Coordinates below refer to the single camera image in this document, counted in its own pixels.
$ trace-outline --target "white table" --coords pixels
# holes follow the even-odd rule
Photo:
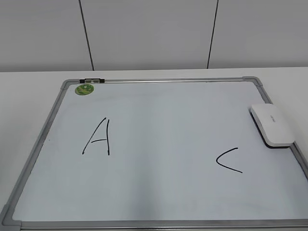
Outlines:
[[[308,67],[157,71],[0,73],[0,209],[6,204],[26,159],[66,79],[198,78],[256,76],[285,114],[308,158]]]

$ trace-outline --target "black marker writing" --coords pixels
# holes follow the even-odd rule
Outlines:
[[[109,120],[107,122],[106,137],[107,137],[107,145],[108,145],[108,155],[110,155],[110,151],[109,151],[109,138],[108,138],[108,127],[109,127]]]
[[[230,149],[230,150],[228,150],[228,151],[224,152],[223,154],[221,154],[219,157],[217,157],[217,159],[216,159],[216,163],[217,163],[217,164],[219,164],[220,166],[223,166],[223,167],[228,168],[228,169],[230,169],[230,170],[233,170],[233,171],[236,171],[236,172],[243,173],[243,172],[241,172],[241,171],[239,171],[239,170],[236,170],[236,169],[231,168],[231,167],[227,167],[227,166],[225,166],[225,165],[221,164],[220,162],[218,162],[218,159],[219,159],[219,158],[221,158],[224,154],[227,154],[227,153],[229,153],[229,152],[231,152],[231,151],[233,151],[233,150],[235,150],[235,149],[238,149],[238,148],[232,148],[232,149]]]
[[[96,133],[97,129],[100,127],[100,125],[106,120],[106,117],[98,124],[98,126],[96,127],[96,129],[94,130],[93,134],[91,135],[90,139],[88,140],[86,146],[84,147],[84,149],[82,150],[82,154],[85,153],[85,150],[88,146],[88,144],[90,143],[91,139],[93,138],[94,134]],[[108,145],[108,155],[110,155],[110,151],[109,151],[109,138],[108,138],[108,127],[109,127],[109,120],[107,122],[107,128],[106,128],[106,137],[107,139],[100,139],[100,140],[94,140],[91,143],[94,142],[98,142],[98,141],[107,141],[107,145]]]

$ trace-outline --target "whiteboard eraser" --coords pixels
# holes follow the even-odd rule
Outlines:
[[[275,105],[253,104],[250,112],[268,146],[289,147],[294,143],[294,134]]]

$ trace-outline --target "green sticker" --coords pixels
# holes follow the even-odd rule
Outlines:
[[[89,95],[94,91],[94,86],[91,84],[82,84],[75,89],[77,95]]]

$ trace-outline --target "whiteboard surface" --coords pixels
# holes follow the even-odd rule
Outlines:
[[[267,148],[248,112],[253,83],[71,85],[13,219],[308,218],[308,182],[290,149]],[[102,119],[107,142],[89,143]],[[106,120],[92,137],[106,138]],[[216,163],[223,152],[238,147]]]

